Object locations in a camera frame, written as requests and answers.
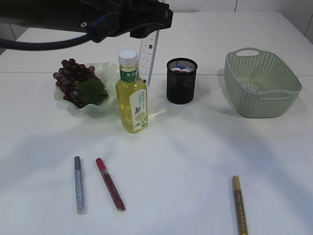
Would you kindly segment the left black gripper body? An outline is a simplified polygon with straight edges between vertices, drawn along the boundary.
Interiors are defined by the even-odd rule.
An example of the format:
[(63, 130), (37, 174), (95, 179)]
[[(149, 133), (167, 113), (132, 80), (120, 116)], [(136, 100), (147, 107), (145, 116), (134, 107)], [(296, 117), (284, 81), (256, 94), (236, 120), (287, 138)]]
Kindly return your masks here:
[(159, 0), (84, 0), (94, 8), (96, 18), (88, 23), (87, 36), (95, 43), (125, 33), (137, 39), (168, 29), (173, 11)]

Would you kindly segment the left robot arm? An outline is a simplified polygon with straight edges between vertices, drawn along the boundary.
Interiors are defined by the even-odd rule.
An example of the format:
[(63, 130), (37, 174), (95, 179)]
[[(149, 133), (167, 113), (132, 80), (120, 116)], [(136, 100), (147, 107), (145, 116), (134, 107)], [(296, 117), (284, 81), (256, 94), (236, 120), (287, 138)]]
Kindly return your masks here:
[(173, 11), (158, 0), (2, 0), (1, 23), (75, 31), (99, 43), (129, 33), (142, 39), (171, 27)]

